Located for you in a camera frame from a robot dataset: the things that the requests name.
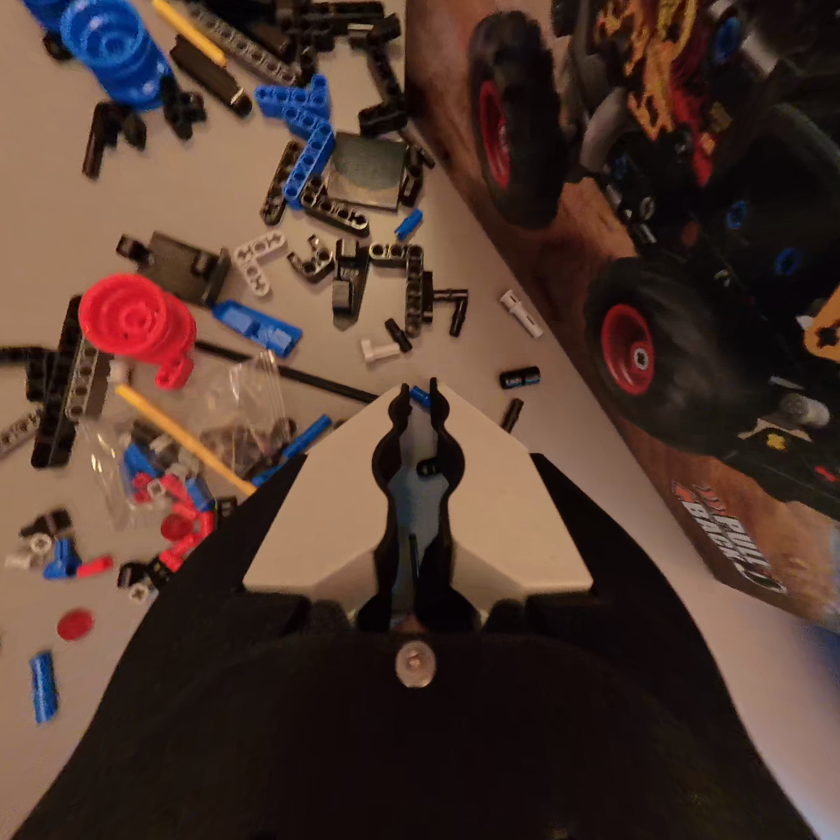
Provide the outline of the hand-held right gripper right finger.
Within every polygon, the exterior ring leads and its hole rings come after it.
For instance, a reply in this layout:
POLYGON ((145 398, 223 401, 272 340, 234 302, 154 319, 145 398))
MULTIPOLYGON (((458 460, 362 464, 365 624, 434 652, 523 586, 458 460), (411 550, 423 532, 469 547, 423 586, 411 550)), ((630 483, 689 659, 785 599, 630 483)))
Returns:
POLYGON ((500 603, 582 595, 592 575, 529 451, 433 378, 429 416, 446 488, 420 564, 420 622, 476 629, 500 603))

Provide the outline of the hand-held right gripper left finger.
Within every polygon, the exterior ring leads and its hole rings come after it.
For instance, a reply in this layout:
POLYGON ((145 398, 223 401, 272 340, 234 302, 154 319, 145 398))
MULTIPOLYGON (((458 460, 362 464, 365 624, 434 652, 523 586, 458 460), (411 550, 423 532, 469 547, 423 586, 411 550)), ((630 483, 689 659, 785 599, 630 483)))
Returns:
POLYGON ((336 602, 359 629, 389 629, 401 547, 390 482, 403 464, 409 391, 393 387, 309 450, 246 590, 336 602))

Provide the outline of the clear bag of small parts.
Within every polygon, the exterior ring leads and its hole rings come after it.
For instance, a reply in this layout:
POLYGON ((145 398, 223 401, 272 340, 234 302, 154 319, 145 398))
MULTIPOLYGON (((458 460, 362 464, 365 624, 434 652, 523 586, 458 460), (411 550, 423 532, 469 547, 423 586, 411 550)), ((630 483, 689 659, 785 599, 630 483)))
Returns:
POLYGON ((162 486, 166 474, 182 483, 199 480, 216 497, 244 498, 241 488, 174 436, 177 426, 233 474, 240 484, 273 465, 291 442, 297 423, 286 408, 279 373, 263 353, 231 364, 196 358, 183 388, 154 386, 152 372, 112 362, 103 408, 81 423, 91 469, 117 530, 147 529, 176 497, 162 486))

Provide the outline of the blue toy axle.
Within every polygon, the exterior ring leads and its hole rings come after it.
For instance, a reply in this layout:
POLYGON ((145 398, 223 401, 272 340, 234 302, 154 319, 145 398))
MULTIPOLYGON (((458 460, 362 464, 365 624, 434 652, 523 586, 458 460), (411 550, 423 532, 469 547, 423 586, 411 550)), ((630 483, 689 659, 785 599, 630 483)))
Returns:
POLYGON ((303 432, 299 433, 298 436, 291 440, 289 445, 281 451, 279 459, 274 465, 258 473, 257 476, 250 480, 250 483, 254 487, 261 487, 270 477, 275 475, 282 466, 295 457, 305 453, 306 450, 314 444, 321 435, 327 432, 332 425, 332 419, 328 415, 321 415, 303 432))

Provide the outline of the long dark toy axle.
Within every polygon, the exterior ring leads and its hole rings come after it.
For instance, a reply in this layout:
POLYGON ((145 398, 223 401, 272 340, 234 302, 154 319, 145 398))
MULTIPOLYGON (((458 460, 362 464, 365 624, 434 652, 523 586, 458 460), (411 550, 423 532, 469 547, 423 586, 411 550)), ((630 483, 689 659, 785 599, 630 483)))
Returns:
MULTIPOLYGON (((247 353, 240 353, 235 350, 230 350, 215 343, 198 340, 195 343, 195 349, 212 355, 215 358, 225 360, 231 363, 240 364, 254 359, 253 356, 247 353)), ((310 374, 304 371, 299 371, 290 368, 287 365, 279 365, 277 371, 281 378, 296 382, 301 385, 306 385, 321 392, 330 393, 336 396, 341 396, 356 403, 371 404, 379 396, 377 394, 354 388, 350 385, 345 385, 336 381, 326 379, 324 377, 310 374)))

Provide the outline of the small blue toy panel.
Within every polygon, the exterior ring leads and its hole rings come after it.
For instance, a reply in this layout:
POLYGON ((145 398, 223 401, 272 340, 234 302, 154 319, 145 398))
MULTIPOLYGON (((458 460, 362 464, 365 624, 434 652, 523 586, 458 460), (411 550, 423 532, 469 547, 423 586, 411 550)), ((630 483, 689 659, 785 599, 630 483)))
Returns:
POLYGON ((212 314, 225 327, 280 358, 288 357, 302 338, 299 327, 241 302, 219 302, 212 307, 212 314))

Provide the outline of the pile of black toy beams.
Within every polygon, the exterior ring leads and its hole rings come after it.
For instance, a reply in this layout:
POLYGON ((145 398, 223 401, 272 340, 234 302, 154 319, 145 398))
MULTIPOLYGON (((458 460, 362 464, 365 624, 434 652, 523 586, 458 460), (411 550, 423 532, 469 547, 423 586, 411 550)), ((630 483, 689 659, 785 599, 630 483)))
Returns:
MULTIPOLYGON (((187 19, 226 55, 243 62, 253 72, 267 79, 269 86, 308 86, 313 75, 300 82, 297 69, 293 65, 285 63, 278 54, 255 42, 204 5, 189 3, 187 19)), ((44 44, 57 60, 75 59, 64 46, 60 34, 45 32, 44 44)), ((180 35, 176 39, 171 57, 177 66, 238 116, 245 117, 250 113, 250 100, 236 79, 229 76, 225 69, 216 66, 180 35)), ((164 115, 173 130, 179 136, 190 138, 193 123, 206 117, 203 98, 191 91, 182 90, 172 73, 163 78, 161 95, 164 115)), ((135 147, 144 148, 145 124, 141 118, 142 113, 111 99, 97 105, 83 165, 87 177, 98 177, 103 147, 114 145, 121 133, 135 147)), ((269 189, 263 208, 267 225, 277 223, 287 205, 282 189, 305 143, 290 143, 284 153, 276 180, 269 189)), ((366 236, 366 218, 329 199, 321 186, 318 176, 312 175, 301 197, 302 209, 307 214, 354 236, 366 236)), ((339 316, 354 318, 356 310, 353 309, 353 305, 361 303, 363 287, 356 290, 350 285, 350 280, 363 281, 364 270, 368 264, 379 262, 385 265, 388 263, 388 254, 394 257, 392 263, 396 267, 409 269, 404 331, 407 336, 413 337, 418 335, 423 323, 432 320, 432 274, 423 271, 423 251, 419 247, 393 246, 390 251, 376 251, 371 245, 363 249, 362 259, 353 257, 350 260, 350 269, 355 270, 355 275, 350 276, 345 268, 339 269, 339 274, 333 282, 333 312, 339 316)), ((2 350, 2 363, 27 366, 27 399, 37 405, 35 410, 2 431, 3 457, 7 451, 13 450, 35 435, 37 445, 32 461, 34 467, 48 468, 64 466, 67 463, 76 437, 76 422, 82 409, 69 408, 69 399, 74 391, 70 385, 69 369, 59 370, 59 366, 64 362, 65 358, 61 354, 38 347, 2 350)))

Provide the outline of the white angled toy beam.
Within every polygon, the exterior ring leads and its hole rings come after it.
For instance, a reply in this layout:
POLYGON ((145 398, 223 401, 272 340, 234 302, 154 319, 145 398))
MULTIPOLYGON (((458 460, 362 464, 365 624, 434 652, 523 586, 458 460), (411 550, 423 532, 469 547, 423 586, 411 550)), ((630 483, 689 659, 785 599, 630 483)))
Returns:
POLYGON ((270 283, 262 269, 266 259, 279 253, 287 240, 277 230, 269 230, 233 248, 232 263, 257 298, 264 298, 271 292, 270 283))

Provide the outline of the red toy wheel rim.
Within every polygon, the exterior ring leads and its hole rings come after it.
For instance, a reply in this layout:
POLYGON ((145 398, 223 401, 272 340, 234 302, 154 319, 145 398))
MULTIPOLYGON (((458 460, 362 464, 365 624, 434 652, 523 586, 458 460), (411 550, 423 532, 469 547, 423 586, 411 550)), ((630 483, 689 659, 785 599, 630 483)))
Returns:
POLYGON ((106 276, 81 297, 85 338, 98 350, 155 367, 154 382, 180 390, 194 370, 196 322, 186 304, 134 274, 106 276))

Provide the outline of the black square toy panel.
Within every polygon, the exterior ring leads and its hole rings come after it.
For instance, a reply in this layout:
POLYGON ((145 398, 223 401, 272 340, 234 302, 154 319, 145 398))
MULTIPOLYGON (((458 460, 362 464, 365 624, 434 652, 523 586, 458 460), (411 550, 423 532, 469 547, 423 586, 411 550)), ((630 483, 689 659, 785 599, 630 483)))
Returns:
POLYGON ((394 212, 406 161, 401 140, 369 139, 336 132, 324 170, 327 194, 335 201, 394 212))
POLYGON ((157 230, 147 244, 124 234, 115 249, 134 263, 141 277, 186 303, 207 309, 217 304, 232 267, 226 248, 208 251, 157 230))

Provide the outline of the blue toy axle connector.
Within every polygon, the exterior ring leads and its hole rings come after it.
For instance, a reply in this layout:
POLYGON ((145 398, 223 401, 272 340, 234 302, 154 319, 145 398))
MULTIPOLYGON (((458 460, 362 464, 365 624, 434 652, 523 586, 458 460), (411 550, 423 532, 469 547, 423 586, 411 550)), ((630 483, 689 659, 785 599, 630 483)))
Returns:
POLYGON ((29 660, 35 723, 52 721, 59 708, 54 659, 51 651, 38 652, 29 660))

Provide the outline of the blue angled toy beam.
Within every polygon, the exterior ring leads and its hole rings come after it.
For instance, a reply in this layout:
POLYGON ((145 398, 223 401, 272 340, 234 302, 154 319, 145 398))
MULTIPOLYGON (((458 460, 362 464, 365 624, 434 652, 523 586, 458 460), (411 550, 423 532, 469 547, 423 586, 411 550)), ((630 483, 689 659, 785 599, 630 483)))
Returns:
POLYGON ((282 120, 302 140, 309 140, 320 122, 329 123, 331 117, 329 83, 320 73, 307 87, 259 86, 255 101, 265 117, 282 120))
POLYGON ((335 135, 331 123, 319 119, 283 185, 283 196, 290 208, 302 210, 301 197, 309 179, 323 172, 334 147, 335 135))

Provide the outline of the printed toy truck box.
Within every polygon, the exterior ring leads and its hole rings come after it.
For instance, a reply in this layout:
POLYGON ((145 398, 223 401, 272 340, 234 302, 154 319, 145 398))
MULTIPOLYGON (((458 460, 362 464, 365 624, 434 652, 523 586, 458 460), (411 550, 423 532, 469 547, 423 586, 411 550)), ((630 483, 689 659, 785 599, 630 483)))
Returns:
POLYGON ((406 2, 422 129, 719 582, 838 634, 839 12, 406 2))

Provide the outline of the blue spoked toy wheel rim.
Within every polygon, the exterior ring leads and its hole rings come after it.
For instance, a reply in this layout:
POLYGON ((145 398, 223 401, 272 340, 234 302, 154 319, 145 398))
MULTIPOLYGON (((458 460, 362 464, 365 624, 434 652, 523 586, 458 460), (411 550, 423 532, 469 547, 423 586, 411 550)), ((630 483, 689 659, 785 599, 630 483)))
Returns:
POLYGON ((38 25, 47 33, 60 33, 60 21, 71 1, 21 1, 38 25))

